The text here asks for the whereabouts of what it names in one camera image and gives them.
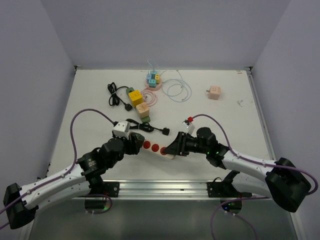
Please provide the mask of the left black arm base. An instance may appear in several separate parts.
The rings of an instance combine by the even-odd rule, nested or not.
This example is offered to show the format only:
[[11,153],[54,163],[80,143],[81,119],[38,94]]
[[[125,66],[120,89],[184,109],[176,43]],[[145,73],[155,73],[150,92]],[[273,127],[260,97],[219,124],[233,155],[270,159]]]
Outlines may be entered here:
[[120,183],[117,181],[103,181],[94,177],[89,180],[90,192],[84,196],[84,208],[92,215],[100,215],[111,210],[113,198],[119,196]]

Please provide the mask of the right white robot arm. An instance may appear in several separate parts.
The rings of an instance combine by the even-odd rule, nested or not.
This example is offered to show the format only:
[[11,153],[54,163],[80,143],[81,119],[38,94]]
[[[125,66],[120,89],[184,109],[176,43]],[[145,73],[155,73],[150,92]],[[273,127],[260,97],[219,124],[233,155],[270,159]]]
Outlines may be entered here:
[[250,159],[219,143],[208,127],[199,128],[195,137],[178,132],[162,152],[184,157],[189,153],[204,154],[212,166],[230,170],[222,185],[227,196],[257,194],[273,199],[279,207],[292,213],[298,210],[311,189],[310,182],[290,160],[283,157],[277,161]]

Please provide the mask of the beige power strip red sockets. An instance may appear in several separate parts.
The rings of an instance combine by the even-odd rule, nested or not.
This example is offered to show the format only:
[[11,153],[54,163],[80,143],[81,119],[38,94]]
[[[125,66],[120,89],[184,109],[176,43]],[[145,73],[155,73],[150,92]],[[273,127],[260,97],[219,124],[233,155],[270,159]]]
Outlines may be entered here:
[[142,144],[142,149],[144,149],[145,151],[148,151],[152,154],[155,154],[155,155],[158,155],[160,157],[167,158],[170,160],[172,160],[175,157],[172,154],[164,153],[166,146],[159,144],[159,143],[156,143],[156,142],[153,142],[153,141],[150,141],[150,140],[147,140],[147,139],[144,140],[144,142]]

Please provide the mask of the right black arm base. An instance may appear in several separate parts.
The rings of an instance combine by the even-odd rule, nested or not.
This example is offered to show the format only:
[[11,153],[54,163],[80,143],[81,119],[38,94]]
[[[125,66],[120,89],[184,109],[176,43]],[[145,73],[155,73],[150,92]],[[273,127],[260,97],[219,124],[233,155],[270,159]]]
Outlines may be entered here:
[[218,198],[222,204],[229,199],[241,199],[252,197],[249,192],[240,192],[232,185],[235,177],[238,177],[239,171],[232,170],[224,179],[216,177],[213,181],[208,181],[207,194],[209,198]]

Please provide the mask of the dark green cube adapter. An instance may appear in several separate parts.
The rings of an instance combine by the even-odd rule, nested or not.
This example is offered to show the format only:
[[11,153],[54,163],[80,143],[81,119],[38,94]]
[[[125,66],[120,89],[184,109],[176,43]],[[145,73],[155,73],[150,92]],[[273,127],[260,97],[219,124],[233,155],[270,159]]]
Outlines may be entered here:
[[135,138],[136,138],[136,144],[141,147],[145,141],[145,137],[139,133],[136,133]]

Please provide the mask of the pink cube adapter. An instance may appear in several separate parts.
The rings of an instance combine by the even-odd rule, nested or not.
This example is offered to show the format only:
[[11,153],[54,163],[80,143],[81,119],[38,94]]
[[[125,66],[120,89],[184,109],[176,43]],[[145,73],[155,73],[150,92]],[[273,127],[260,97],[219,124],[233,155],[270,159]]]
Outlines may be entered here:
[[218,100],[221,96],[221,88],[219,86],[212,85],[205,93],[209,99]]

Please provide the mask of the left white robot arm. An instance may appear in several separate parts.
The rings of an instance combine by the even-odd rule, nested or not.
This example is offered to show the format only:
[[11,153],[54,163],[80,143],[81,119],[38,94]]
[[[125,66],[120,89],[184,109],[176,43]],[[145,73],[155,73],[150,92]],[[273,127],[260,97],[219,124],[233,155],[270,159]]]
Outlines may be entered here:
[[95,197],[101,195],[104,190],[101,175],[125,155],[137,155],[144,140],[141,134],[135,132],[128,137],[113,137],[50,177],[23,186],[17,183],[9,185],[1,210],[6,213],[7,226],[14,230],[27,225],[35,219],[41,208],[56,201],[88,194]]

